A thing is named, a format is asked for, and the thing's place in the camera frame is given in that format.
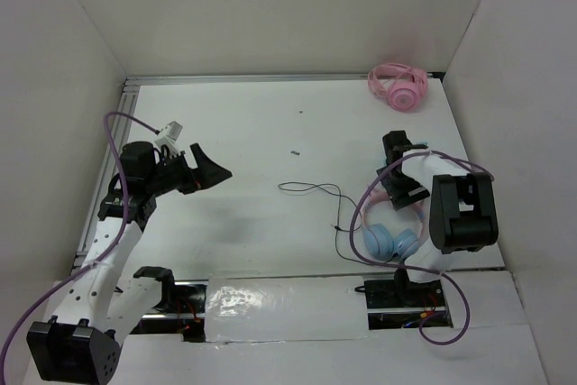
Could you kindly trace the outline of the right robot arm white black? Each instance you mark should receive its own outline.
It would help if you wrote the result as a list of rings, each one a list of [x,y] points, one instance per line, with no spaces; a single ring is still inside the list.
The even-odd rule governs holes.
[[[374,233],[364,238],[374,243],[377,258],[409,266],[394,273],[395,299],[405,307],[433,307],[455,254],[478,252],[499,237],[494,178],[475,163],[412,143],[404,131],[385,134],[382,143],[385,165],[377,173],[384,189],[373,200],[388,200],[397,211],[409,208],[421,232],[393,236],[372,225]]]

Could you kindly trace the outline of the blue pink cat-ear headphones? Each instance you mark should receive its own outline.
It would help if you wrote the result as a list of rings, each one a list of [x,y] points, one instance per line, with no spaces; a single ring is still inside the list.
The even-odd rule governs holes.
[[[384,188],[374,189],[362,205],[361,229],[365,248],[373,259],[378,261],[404,261],[417,252],[426,238],[426,214],[424,201],[418,200],[409,206],[416,215],[421,225],[417,234],[411,229],[405,229],[393,236],[383,224],[373,224],[369,221],[371,209],[381,203],[390,202],[392,199]]]

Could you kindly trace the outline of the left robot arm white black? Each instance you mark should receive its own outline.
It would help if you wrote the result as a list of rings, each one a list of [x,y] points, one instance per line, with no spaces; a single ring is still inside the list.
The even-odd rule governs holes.
[[[94,241],[80,276],[45,322],[31,324],[26,342],[40,377],[46,381],[107,384],[120,361],[125,338],[151,309],[171,310],[178,301],[168,268],[142,266],[122,292],[116,287],[140,241],[156,200],[171,191],[183,195],[214,187],[232,172],[196,143],[196,167],[182,151],[159,156],[150,142],[129,142],[118,161],[120,185],[111,186],[98,211]]]

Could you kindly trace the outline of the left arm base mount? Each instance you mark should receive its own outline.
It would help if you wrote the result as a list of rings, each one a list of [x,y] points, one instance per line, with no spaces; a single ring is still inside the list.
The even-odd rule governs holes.
[[[204,343],[207,280],[181,280],[169,307],[154,307],[131,335],[176,335],[185,342]]]

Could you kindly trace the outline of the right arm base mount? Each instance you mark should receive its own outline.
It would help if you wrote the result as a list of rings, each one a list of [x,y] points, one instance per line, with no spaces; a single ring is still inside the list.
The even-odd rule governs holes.
[[[369,329],[417,329],[428,317],[425,327],[452,324],[441,283],[426,283],[420,289],[402,288],[395,280],[365,280],[354,292],[364,297]]]

